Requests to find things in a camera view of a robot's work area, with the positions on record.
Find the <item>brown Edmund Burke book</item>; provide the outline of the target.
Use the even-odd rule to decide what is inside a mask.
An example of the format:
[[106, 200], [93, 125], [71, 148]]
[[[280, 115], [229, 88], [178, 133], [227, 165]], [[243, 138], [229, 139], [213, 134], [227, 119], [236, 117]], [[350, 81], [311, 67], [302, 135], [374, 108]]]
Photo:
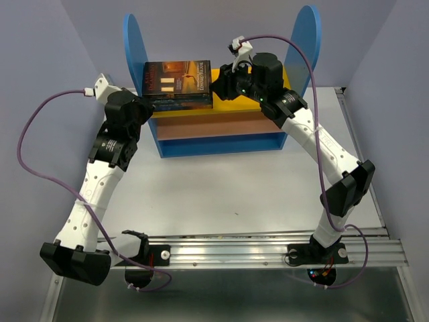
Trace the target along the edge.
[[207, 96], [210, 94], [210, 60], [146, 62], [142, 93], [153, 97]]

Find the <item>Three Days to See book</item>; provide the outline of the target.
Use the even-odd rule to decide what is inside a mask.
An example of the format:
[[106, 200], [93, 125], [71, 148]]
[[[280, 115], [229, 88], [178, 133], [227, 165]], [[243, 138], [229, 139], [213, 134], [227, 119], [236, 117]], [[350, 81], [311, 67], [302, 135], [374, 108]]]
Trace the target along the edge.
[[163, 104], [179, 104], [179, 103], [212, 103], [210, 95], [145, 95], [145, 98], [154, 103]]

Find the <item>A Tale of Two Cities book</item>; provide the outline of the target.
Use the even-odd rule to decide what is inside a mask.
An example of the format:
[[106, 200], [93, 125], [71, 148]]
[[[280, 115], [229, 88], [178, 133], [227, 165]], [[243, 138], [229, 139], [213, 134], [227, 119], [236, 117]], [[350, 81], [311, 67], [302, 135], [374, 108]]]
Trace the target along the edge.
[[168, 112], [168, 111], [193, 111], [193, 110], [206, 110], [212, 109], [211, 104], [203, 105], [157, 105], [155, 107], [156, 112]]

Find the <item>Little Women floral book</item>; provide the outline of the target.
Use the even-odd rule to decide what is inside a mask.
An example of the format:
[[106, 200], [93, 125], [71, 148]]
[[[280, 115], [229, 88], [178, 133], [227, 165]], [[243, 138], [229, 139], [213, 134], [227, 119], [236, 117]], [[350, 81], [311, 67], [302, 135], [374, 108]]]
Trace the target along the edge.
[[167, 101], [154, 101], [155, 107], [157, 105], [203, 105], [203, 104], [211, 104], [210, 102], [204, 101], [175, 101], [175, 100], [167, 100]]

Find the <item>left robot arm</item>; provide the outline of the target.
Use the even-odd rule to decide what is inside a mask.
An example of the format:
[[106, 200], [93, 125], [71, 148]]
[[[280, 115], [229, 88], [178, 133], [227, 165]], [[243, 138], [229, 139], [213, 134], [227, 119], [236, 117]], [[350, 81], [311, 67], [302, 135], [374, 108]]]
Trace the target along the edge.
[[54, 242], [44, 243], [40, 250], [42, 260], [57, 275], [98, 286], [124, 259], [142, 264], [149, 258], [146, 234], [125, 230], [119, 237], [109, 237], [101, 219], [153, 110], [145, 99], [125, 89], [107, 97], [106, 120], [90, 151], [71, 213]]

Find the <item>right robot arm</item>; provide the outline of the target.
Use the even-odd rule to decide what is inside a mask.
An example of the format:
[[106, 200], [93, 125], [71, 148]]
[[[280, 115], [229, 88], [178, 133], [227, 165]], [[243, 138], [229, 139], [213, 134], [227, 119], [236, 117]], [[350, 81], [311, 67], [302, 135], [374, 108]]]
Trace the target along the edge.
[[258, 53], [243, 63], [222, 65], [211, 88], [222, 101], [244, 96], [258, 103], [268, 119], [306, 150], [321, 177], [329, 181], [330, 187], [322, 189], [320, 196], [322, 217], [308, 246], [309, 256], [323, 262], [332, 255], [349, 215], [366, 195], [375, 166], [348, 153], [317, 124], [316, 112], [284, 86], [283, 70], [276, 55]]

